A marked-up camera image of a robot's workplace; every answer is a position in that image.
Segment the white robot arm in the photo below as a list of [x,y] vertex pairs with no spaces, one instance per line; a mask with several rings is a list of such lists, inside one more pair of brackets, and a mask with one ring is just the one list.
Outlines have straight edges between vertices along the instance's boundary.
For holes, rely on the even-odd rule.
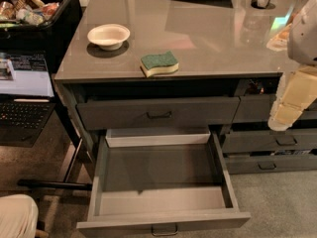
[[267,125],[285,131],[317,99],[317,0],[308,0],[289,27],[287,54],[299,63],[279,80]]

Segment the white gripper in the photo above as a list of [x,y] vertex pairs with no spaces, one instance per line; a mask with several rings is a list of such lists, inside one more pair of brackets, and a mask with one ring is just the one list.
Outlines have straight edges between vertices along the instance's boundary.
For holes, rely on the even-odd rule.
[[317,99],[317,67],[301,65],[284,74],[275,96],[267,124],[273,131],[285,131]]

